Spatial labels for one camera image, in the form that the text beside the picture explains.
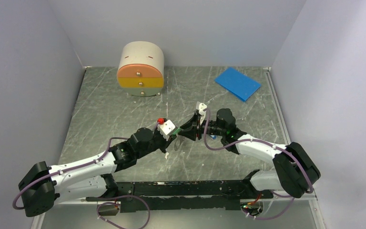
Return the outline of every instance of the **white wall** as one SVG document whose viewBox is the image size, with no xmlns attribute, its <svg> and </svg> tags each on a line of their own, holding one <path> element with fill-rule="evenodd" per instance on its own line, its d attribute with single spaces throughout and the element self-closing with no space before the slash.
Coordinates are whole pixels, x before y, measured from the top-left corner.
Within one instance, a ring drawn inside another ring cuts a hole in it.
<svg viewBox="0 0 366 229">
<path fill-rule="evenodd" d="M 305 0 L 49 0 L 85 66 L 124 45 L 159 45 L 166 65 L 271 66 Z"/>
<path fill-rule="evenodd" d="M 34 163 L 58 162 L 83 72 L 46 0 L 0 0 L 0 229 L 30 228 L 11 202 Z"/>
<path fill-rule="evenodd" d="M 307 0 L 272 75 L 327 227 L 366 228 L 366 1 Z"/>
</svg>

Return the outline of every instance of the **small white object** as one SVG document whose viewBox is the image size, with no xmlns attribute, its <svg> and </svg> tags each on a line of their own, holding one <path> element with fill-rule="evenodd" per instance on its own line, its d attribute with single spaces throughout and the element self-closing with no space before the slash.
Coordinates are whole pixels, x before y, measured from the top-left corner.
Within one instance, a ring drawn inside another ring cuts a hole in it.
<svg viewBox="0 0 366 229">
<path fill-rule="evenodd" d="M 197 102 L 196 104 L 196 109 L 198 110 L 198 113 L 201 115 L 200 118 L 200 124 L 202 124 L 204 122 L 205 119 L 205 109 L 207 108 L 207 105 L 201 103 L 201 102 Z"/>
<path fill-rule="evenodd" d="M 158 125 L 158 130 L 161 132 L 163 137 L 168 140 L 169 136 L 173 134 L 175 131 L 176 126 L 173 124 L 171 120 L 164 122 L 162 125 Z"/>
</svg>

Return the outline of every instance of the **red cap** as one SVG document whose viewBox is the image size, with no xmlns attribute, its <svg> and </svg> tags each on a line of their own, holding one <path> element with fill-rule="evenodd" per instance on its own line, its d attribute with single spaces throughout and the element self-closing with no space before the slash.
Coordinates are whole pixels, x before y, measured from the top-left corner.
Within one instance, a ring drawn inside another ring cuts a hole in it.
<svg viewBox="0 0 366 229">
<path fill-rule="evenodd" d="M 165 119 L 164 118 L 158 118 L 158 123 L 159 124 L 162 125 L 164 122 L 165 122 Z"/>
</svg>

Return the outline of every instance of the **yellow drawer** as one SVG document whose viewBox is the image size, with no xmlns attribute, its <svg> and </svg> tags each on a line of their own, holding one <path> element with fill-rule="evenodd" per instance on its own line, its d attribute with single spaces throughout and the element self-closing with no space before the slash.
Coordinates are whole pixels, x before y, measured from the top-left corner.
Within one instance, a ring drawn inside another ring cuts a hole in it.
<svg viewBox="0 0 366 229">
<path fill-rule="evenodd" d="M 163 77 L 157 78 L 117 78 L 121 87 L 163 87 Z"/>
</svg>

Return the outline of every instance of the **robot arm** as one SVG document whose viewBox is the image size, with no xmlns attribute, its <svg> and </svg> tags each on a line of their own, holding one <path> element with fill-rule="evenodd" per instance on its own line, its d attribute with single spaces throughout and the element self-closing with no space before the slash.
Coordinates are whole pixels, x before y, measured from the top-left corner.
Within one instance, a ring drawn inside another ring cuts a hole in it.
<svg viewBox="0 0 366 229">
<path fill-rule="evenodd" d="M 152 132 L 140 128 L 126 141 L 98 155 L 50 167 L 45 162 L 36 163 L 19 183 L 26 216 L 39 215 L 67 200 L 117 196 L 118 187 L 111 173 L 135 165 L 138 159 L 157 149 L 165 153 L 175 138 L 176 135 L 164 137 L 158 129 Z"/>
<path fill-rule="evenodd" d="M 300 198 L 308 188 L 320 178 L 320 172 L 300 144 L 292 142 L 288 146 L 270 143 L 255 138 L 236 126 L 236 119 L 228 108 L 218 110 L 216 121 L 210 121 L 209 111 L 203 103 L 197 103 L 193 117 L 183 124 L 179 135 L 193 141 L 200 140 L 204 134 L 222 136 L 221 148 L 238 155 L 254 156 L 274 165 L 275 170 L 254 171 L 249 177 L 258 191 L 284 190 L 295 198 Z"/>
</svg>

